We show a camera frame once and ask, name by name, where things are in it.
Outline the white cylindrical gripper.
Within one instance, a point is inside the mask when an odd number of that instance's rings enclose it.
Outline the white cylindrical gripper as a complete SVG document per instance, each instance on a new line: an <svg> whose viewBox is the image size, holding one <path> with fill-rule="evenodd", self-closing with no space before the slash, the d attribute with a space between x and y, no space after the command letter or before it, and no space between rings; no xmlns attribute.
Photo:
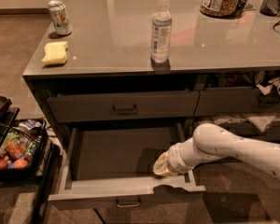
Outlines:
<svg viewBox="0 0 280 224"><path fill-rule="evenodd" d="M153 165L158 176L185 174L198 165L198 156L192 142L177 143L163 152Z"/></svg>

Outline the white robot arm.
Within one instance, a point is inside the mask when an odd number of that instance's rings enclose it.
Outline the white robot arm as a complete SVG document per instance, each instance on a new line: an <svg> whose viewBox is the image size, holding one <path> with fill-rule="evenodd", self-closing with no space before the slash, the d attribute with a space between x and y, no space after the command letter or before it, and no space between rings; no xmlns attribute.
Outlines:
<svg viewBox="0 0 280 224"><path fill-rule="evenodd" d="M212 123L199 125L190 139L170 146L155 161L153 173L183 175L199 164L226 157L280 179L280 144L238 136Z"/></svg>

